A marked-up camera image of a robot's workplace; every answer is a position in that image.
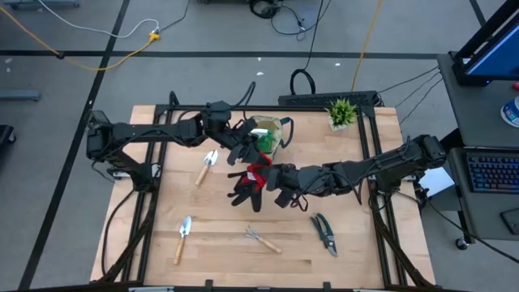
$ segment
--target desk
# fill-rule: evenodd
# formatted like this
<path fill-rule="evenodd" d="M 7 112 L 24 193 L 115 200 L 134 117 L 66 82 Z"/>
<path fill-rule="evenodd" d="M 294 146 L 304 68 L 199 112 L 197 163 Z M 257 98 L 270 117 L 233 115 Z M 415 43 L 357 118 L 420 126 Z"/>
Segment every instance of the desk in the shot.
<path fill-rule="evenodd" d="M 460 86 L 451 56 L 438 55 L 438 63 L 462 143 L 469 147 L 519 147 L 519 130 L 509 126 L 499 115 L 501 107 L 517 96 L 517 91 L 512 89 L 514 81 L 492 81 L 483 88 Z M 461 141 L 455 146 L 461 147 Z"/>
<path fill-rule="evenodd" d="M 383 151 L 400 146 L 403 141 L 396 110 L 375 110 Z M 150 123 L 153 113 L 154 106 L 136 106 L 131 123 Z M 358 127 L 331 132 L 325 112 L 247 112 L 248 116 L 253 114 L 279 118 L 289 115 L 295 121 L 294 139 L 288 148 L 278 150 L 276 163 L 297 162 L 300 167 L 327 161 L 362 160 Z M 175 112 L 174 120 L 178 115 L 179 112 Z M 241 117 L 241 112 L 234 112 L 230 123 L 236 123 Z M 366 129 L 371 138 L 369 122 L 366 122 Z M 279 208 L 274 204 L 277 192 L 264 191 L 262 210 L 253 213 L 248 201 L 231 207 L 226 196 L 236 183 L 236 178 L 228 179 L 227 174 L 245 169 L 245 165 L 230 166 L 225 162 L 228 150 L 219 149 L 217 164 L 209 170 L 203 184 L 195 187 L 195 180 L 204 166 L 203 159 L 214 148 L 219 147 L 212 140 L 198 148 L 168 144 L 145 285 L 203 286 L 206 279 L 213 279 L 214 286 L 318 288 L 324 281 L 330 281 L 334 288 L 383 288 L 366 186 L 362 206 L 353 194 L 323 199 L 308 195 L 307 213 L 298 208 Z M 129 144 L 125 152 L 137 161 L 143 161 L 146 149 L 146 144 Z M 107 216 L 130 189 L 129 180 L 115 184 Z M 414 195 L 407 182 L 402 183 L 402 191 Z M 416 203 L 396 195 L 392 201 L 402 249 L 422 275 L 434 282 Z M 109 230 L 107 267 L 127 244 L 134 209 L 135 196 L 115 215 Z M 315 212 L 323 213 L 332 226 L 337 258 L 332 257 L 318 239 L 309 219 Z M 178 229 L 187 215 L 193 217 L 191 233 L 186 240 L 182 262 L 175 266 Z M 283 248 L 282 254 L 274 254 L 255 240 L 246 238 L 244 233 L 249 224 Z M 101 277 L 101 244 L 100 241 L 92 279 Z M 135 279 L 139 254 L 138 248 L 130 279 Z"/>
<path fill-rule="evenodd" d="M 518 148 L 519 130 L 509 126 L 499 115 L 500 108 L 517 96 L 513 81 L 492 81 L 486 87 L 460 86 L 453 73 L 450 55 L 438 56 L 441 75 L 456 116 L 458 129 L 441 143 L 445 151 L 452 148 Z M 519 207 L 516 195 L 473 193 L 466 181 L 465 160 L 460 155 L 448 155 L 448 163 L 457 186 L 457 197 L 448 211 L 458 211 L 461 226 L 480 238 L 519 240 L 505 227 L 500 213 Z M 465 241 L 474 243 L 468 235 Z"/>

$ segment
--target wooden tabletop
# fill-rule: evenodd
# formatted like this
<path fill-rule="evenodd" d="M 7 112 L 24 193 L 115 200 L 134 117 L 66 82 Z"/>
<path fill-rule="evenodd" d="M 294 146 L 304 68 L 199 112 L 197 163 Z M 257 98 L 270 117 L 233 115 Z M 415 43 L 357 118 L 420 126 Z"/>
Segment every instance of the wooden tabletop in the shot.
<path fill-rule="evenodd" d="M 134 107 L 131 123 L 151 123 L 154 106 Z M 397 113 L 393 108 L 377 108 L 376 121 L 383 151 L 402 145 Z M 294 163 L 297 167 L 322 165 L 333 161 L 362 160 L 358 125 L 332 132 L 325 112 L 247 112 L 295 121 L 294 139 L 279 149 L 275 163 Z M 241 112 L 230 121 L 237 122 Z M 369 122 L 367 136 L 371 141 Z M 146 144 L 129 144 L 125 152 L 144 161 Z M 204 167 L 207 152 L 218 149 L 220 156 L 200 187 L 195 180 Z M 322 287 L 330 281 L 333 288 L 382 288 L 379 252 L 371 210 L 367 206 L 367 187 L 362 189 L 363 204 L 353 193 L 317 198 L 307 195 L 309 208 L 279 208 L 274 204 L 279 191 L 263 191 L 263 207 L 254 213 L 250 201 L 232 207 L 227 194 L 237 179 L 228 173 L 245 169 L 226 163 L 229 151 L 207 140 L 198 148 L 182 148 L 169 143 L 161 183 L 155 225 L 153 227 L 145 284 L 151 286 L 203 286 L 213 279 L 214 286 Z M 130 191 L 131 181 L 116 182 L 107 217 Z M 402 183 L 402 192 L 414 196 L 412 186 Z M 115 215 L 109 230 L 107 267 L 114 263 L 127 244 L 135 210 L 134 195 Z M 422 275 L 434 282 L 431 261 L 416 203 L 400 196 L 392 198 L 400 244 Z M 328 253 L 309 217 L 322 213 L 335 234 L 338 257 Z M 191 233 L 180 265 L 173 265 L 184 217 L 193 218 Z M 248 225 L 283 249 L 278 255 L 261 243 L 244 236 Z M 92 279 L 101 277 L 101 243 L 92 271 Z M 135 252 L 132 275 L 135 279 L 140 247 Z M 388 253 L 392 279 L 396 273 L 392 253 Z"/>

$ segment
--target chair wheel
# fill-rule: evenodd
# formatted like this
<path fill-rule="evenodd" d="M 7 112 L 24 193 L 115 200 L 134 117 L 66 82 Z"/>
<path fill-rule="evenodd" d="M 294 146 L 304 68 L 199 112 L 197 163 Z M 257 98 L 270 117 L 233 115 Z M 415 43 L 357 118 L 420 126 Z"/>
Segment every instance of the chair wheel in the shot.
<path fill-rule="evenodd" d="M 469 248 L 469 244 L 465 242 L 464 238 L 458 238 L 456 239 L 456 247 L 460 251 L 466 251 L 466 249 Z"/>

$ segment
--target pruners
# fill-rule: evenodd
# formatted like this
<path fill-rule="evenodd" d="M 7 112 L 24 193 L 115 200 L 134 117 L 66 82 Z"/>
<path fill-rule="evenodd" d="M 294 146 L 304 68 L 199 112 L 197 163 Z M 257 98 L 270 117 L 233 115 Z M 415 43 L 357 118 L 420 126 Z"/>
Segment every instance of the pruners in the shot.
<path fill-rule="evenodd" d="M 330 253 L 332 254 L 332 256 L 337 257 L 335 237 L 333 236 L 332 228 L 330 227 L 324 216 L 320 213 L 317 213 L 314 217 L 310 217 L 310 220 L 317 229 L 317 232 L 319 232 L 319 237 L 324 244 L 324 248 L 327 248 L 328 251 L 330 251 Z"/>

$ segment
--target green plant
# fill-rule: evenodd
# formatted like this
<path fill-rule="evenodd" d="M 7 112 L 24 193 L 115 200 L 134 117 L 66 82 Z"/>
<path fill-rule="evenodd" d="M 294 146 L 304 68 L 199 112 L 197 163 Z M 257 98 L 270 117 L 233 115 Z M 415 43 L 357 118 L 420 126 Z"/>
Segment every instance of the green plant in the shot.
<path fill-rule="evenodd" d="M 332 124 L 334 127 L 339 127 L 343 125 L 350 125 L 355 122 L 357 118 L 357 107 L 355 105 L 351 105 L 350 101 L 345 100 L 336 100 L 332 101 L 332 107 L 330 109 L 325 109 L 329 114 L 330 118 L 332 118 Z"/>

